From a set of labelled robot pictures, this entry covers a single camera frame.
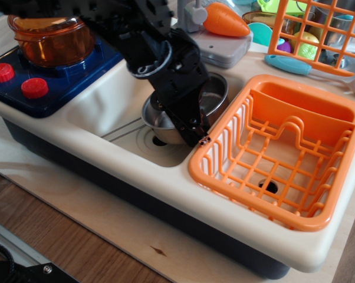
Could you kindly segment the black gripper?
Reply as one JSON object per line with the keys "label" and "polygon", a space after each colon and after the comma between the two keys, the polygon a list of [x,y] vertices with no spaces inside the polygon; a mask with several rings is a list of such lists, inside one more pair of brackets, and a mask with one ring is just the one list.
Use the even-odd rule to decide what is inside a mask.
{"label": "black gripper", "polygon": [[170,30],[167,43],[172,48],[171,59],[149,79],[155,89],[152,107],[166,112],[188,146],[205,145],[211,126],[206,114],[200,112],[199,99],[209,75],[200,48],[180,28]]}

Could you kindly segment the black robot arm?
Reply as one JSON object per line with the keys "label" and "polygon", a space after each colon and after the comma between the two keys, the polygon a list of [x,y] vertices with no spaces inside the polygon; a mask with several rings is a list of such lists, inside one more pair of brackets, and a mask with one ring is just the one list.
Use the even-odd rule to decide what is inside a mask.
{"label": "black robot arm", "polygon": [[152,106],[167,114],[187,145],[205,141],[209,122],[199,103],[209,74],[196,42],[171,26],[166,1],[0,1],[0,12],[79,17],[124,57],[134,77],[150,82]]}

